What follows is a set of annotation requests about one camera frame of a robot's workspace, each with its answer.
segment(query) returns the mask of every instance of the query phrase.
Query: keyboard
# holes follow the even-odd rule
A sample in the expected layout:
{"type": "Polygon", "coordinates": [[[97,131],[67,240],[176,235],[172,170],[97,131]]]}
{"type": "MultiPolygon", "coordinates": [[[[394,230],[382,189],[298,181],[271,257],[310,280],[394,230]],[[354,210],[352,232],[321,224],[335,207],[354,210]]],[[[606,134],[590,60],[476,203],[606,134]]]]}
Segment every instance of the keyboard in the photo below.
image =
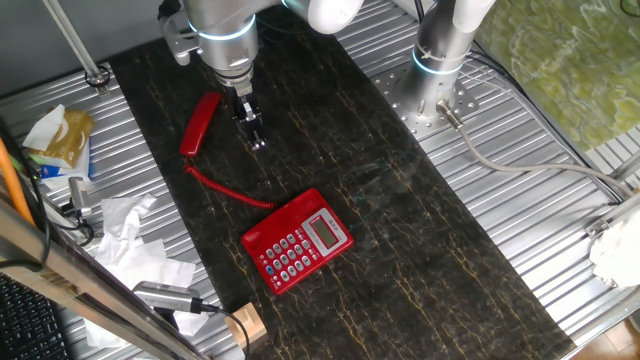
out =
{"type": "Polygon", "coordinates": [[[0,358],[71,360],[57,305],[0,274],[0,358]]]}

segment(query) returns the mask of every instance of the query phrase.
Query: metal grating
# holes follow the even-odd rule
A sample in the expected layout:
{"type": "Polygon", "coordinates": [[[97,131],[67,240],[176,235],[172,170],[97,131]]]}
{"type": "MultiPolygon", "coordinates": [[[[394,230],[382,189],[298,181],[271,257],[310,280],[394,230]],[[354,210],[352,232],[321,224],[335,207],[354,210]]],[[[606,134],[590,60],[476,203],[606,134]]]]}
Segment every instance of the metal grating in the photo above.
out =
{"type": "MultiPolygon", "coordinates": [[[[640,126],[587,151],[587,155],[600,168],[600,171],[610,174],[637,152],[640,152],[640,126]]],[[[624,180],[634,189],[640,188],[640,171],[624,180]]]]}
{"type": "MultiPolygon", "coordinates": [[[[110,95],[100,98],[84,82],[84,73],[78,73],[0,100],[0,114],[14,136],[22,142],[34,122],[49,107],[63,104],[88,111],[95,121],[90,142],[95,173],[92,184],[88,186],[93,214],[88,221],[94,228],[102,228],[102,199],[152,194],[157,200],[141,219],[139,236],[145,242],[162,239],[168,257],[196,264],[191,286],[198,290],[205,302],[220,306],[211,280],[113,74],[109,87],[110,95]]],[[[61,205],[68,202],[69,190],[47,189],[47,196],[61,205]]],[[[87,251],[92,253],[95,248],[97,245],[90,245],[87,251]]],[[[62,319],[74,356],[79,360],[149,358],[132,345],[102,350],[89,347],[82,318],[65,309],[62,319]]],[[[203,353],[213,354],[217,359],[244,358],[224,323],[223,315],[211,316],[195,336],[188,338],[203,353]]]]}
{"type": "MultiPolygon", "coordinates": [[[[417,22],[391,1],[365,0],[354,22],[336,36],[375,80],[410,60],[417,29],[417,22]]],[[[460,76],[480,104],[479,112],[465,119],[478,149],[502,164],[575,162],[543,118],[496,76],[477,62],[465,65],[460,76]]],[[[591,241],[583,229],[610,210],[610,198],[591,179],[566,171],[495,172],[478,164],[450,127],[434,129],[418,141],[578,346],[640,307],[638,289],[611,289],[592,274],[591,241]]],[[[640,142],[635,144],[628,149],[637,151],[640,142]]]]}

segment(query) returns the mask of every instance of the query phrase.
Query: crumpled tissue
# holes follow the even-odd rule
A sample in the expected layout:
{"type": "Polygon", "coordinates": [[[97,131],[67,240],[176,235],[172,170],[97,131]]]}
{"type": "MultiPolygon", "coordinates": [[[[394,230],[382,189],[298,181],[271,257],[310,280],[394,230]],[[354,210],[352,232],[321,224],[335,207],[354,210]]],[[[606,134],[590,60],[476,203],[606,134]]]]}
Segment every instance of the crumpled tissue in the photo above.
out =
{"type": "MultiPolygon", "coordinates": [[[[151,195],[102,200],[104,237],[95,259],[129,289],[141,281],[188,287],[193,279],[194,264],[168,259],[162,240],[145,244],[136,237],[140,217],[149,211],[155,200],[151,195]]],[[[179,311],[174,317],[180,332],[187,336],[194,335],[208,319],[206,314],[179,311]]],[[[105,348],[126,344],[87,319],[85,328],[89,346],[105,348]]]]}
{"type": "Polygon", "coordinates": [[[602,234],[591,247],[593,273],[620,287],[640,284],[640,211],[602,234]]]}

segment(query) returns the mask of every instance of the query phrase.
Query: gray cable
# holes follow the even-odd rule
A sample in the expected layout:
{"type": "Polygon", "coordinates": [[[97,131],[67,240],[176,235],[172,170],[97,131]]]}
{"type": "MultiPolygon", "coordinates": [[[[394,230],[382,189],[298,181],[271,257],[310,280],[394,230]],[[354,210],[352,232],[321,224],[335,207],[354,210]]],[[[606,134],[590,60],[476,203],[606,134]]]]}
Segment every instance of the gray cable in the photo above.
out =
{"type": "Polygon", "coordinates": [[[469,147],[469,150],[471,150],[471,152],[478,158],[478,160],[480,160],[480,162],[482,164],[484,164],[485,166],[490,167],[490,168],[492,168],[494,170],[505,171],[505,172],[529,172],[529,171],[542,171],[542,170],[550,170],[550,169],[563,169],[563,170],[577,171],[577,172],[581,172],[583,174],[595,176],[598,179],[601,179],[602,181],[605,181],[605,182],[617,187],[618,189],[622,190],[622,192],[625,195],[627,195],[627,197],[633,197],[633,195],[634,195],[633,192],[631,190],[629,190],[628,187],[626,187],[624,184],[622,184],[618,180],[612,178],[611,176],[605,175],[605,174],[600,173],[598,171],[595,171],[593,169],[589,169],[589,168],[586,168],[586,167],[583,167],[583,166],[579,166],[579,165],[572,165],[572,164],[540,164],[540,165],[533,165],[533,166],[504,166],[504,165],[495,164],[495,163],[489,161],[484,156],[482,156],[482,154],[480,154],[480,152],[478,152],[476,147],[473,146],[473,143],[471,142],[471,139],[469,139],[469,135],[467,135],[467,132],[464,130],[464,128],[462,128],[462,127],[459,128],[458,129],[458,133],[460,134],[460,136],[462,137],[464,142],[469,147]]]}

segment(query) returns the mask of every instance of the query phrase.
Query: red phone cord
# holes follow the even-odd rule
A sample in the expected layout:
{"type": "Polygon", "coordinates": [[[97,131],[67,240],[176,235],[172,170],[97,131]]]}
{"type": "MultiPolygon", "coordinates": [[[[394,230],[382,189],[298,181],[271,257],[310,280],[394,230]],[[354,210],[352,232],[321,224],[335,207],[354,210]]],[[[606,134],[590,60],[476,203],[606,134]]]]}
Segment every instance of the red phone cord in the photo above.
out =
{"type": "Polygon", "coordinates": [[[251,206],[255,206],[255,207],[259,207],[262,209],[267,209],[267,210],[273,210],[276,208],[276,203],[271,203],[271,202],[266,202],[266,201],[260,201],[260,200],[256,200],[253,198],[250,198],[246,195],[242,195],[238,192],[235,192],[227,187],[224,187],[220,184],[218,184],[215,181],[212,181],[211,179],[209,179],[208,177],[204,176],[201,172],[199,172],[198,170],[196,170],[196,168],[194,168],[191,165],[185,165],[183,168],[184,172],[186,172],[187,174],[191,174],[193,175],[193,177],[195,177],[198,181],[200,181],[201,183],[205,184],[207,187],[212,188],[213,190],[219,191],[225,195],[227,195],[228,197],[234,198],[236,200],[240,200],[246,204],[249,204],[251,206]]]}

